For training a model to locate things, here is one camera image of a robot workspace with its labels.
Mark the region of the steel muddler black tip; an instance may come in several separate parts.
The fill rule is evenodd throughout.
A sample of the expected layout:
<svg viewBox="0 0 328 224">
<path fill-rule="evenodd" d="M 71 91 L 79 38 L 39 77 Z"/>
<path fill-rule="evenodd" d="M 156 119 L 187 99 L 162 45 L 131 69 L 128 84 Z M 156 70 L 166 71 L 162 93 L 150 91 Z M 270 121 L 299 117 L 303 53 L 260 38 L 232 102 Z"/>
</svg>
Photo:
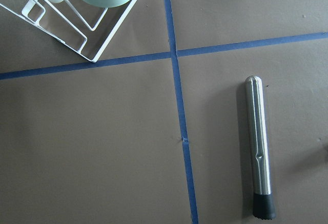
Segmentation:
<svg viewBox="0 0 328 224">
<path fill-rule="evenodd" d="M 272 220 L 276 217 L 276 210 L 271 186 L 262 79 L 256 75 L 247 77 L 245 93 L 253 178 L 253 216 Z"/>
</svg>

